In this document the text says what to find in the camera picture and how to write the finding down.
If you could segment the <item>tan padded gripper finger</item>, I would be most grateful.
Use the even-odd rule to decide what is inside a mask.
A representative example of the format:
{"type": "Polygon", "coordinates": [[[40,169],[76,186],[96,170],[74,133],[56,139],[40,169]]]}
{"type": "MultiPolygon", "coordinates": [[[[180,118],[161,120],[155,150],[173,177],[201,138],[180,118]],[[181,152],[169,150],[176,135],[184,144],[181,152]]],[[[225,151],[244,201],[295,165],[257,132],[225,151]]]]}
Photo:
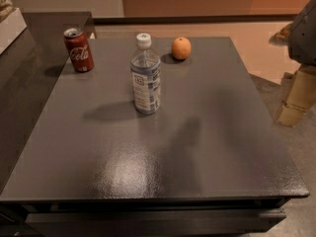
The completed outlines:
{"type": "Polygon", "coordinates": [[[316,66],[301,65],[290,79],[276,121],[284,126],[296,126],[316,104],[316,66]]]}

